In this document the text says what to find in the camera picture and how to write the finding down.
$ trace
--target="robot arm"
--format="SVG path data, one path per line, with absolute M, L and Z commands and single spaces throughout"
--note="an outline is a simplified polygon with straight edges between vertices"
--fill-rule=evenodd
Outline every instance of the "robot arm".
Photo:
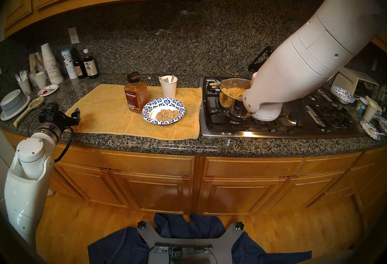
M 375 0 L 325 0 L 253 74 L 243 104 L 258 120 L 274 120 L 282 104 L 328 81 L 380 30 Z
M 4 187 L 8 220 L 17 232 L 33 247 L 35 233 L 43 215 L 44 205 L 54 163 L 53 153 L 65 129 L 80 121 L 77 108 L 71 117 L 59 111 L 59 105 L 49 103 L 39 116 L 42 125 L 30 138 L 22 140 L 8 170 Z

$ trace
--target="black handle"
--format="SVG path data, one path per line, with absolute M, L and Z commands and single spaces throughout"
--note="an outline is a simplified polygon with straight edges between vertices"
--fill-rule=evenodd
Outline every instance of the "black handle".
M 263 51 L 256 57 L 251 64 L 249 64 L 249 71 L 252 73 L 255 73 L 260 69 L 260 67 L 263 65 L 263 63 L 266 62 L 266 60 L 270 57 L 270 55 L 274 52 L 275 48 L 271 46 L 267 46 L 263 49 Z M 267 58 L 261 62 L 257 62 L 258 59 L 264 54 L 267 53 L 266 56 Z

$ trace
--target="stovetop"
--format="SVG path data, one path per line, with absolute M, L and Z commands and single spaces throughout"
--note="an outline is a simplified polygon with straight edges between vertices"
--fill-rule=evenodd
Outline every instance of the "stovetop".
M 273 121 L 254 118 L 235 120 L 218 105 L 219 83 L 227 78 L 203 77 L 200 108 L 200 131 L 207 137 L 246 138 L 346 138 L 365 136 L 336 96 L 318 88 L 305 97 L 283 104 L 281 114 Z

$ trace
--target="wooden spoon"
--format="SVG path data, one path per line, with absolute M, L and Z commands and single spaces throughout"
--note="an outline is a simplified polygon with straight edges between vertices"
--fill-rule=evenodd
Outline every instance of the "wooden spoon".
M 27 114 L 33 110 L 33 109 L 36 109 L 37 107 L 39 107 L 41 104 L 43 104 L 43 101 L 44 101 L 44 97 L 39 97 L 35 100 L 33 100 L 32 102 L 29 103 L 27 109 L 22 113 L 22 115 L 20 115 L 17 120 L 14 121 L 14 127 L 17 127 L 18 124 L 20 124 L 20 122 L 24 119 L 24 117 L 27 116 Z

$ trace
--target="hardwood floor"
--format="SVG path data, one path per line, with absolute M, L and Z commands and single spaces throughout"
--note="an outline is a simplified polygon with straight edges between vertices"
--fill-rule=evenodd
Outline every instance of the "hardwood floor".
M 153 216 L 55 193 L 47 198 L 36 232 L 37 252 L 49 264 L 88 263 L 89 244 L 127 226 L 136 227 L 140 220 L 153 224 Z M 363 234 L 351 198 L 282 214 L 218 217 L 225 228 L 233 221 L 242 221 L 250 238 L 267 253 L 312 250 L 312 256 L 318 257 L 356 245 Z

